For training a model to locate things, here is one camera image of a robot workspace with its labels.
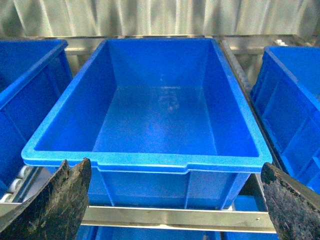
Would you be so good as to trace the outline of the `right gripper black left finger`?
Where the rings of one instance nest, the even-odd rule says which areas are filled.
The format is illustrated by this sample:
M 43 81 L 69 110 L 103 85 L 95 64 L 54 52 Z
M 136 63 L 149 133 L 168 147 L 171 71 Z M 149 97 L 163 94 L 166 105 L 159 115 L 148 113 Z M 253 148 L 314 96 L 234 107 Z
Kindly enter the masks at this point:
M 89 206 L 91 161 L 64 160 L 30 199 L 0 218 L 2 240 L 74 240 Z

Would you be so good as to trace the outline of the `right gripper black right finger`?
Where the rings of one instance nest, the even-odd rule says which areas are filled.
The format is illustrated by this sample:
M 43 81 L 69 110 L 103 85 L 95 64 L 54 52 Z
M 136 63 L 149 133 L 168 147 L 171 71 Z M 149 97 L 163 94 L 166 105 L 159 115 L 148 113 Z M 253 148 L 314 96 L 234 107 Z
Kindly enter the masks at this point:
M 269 217 L 280 240 L 320 238 L 320 195 L 266 162 L 261 181 Z

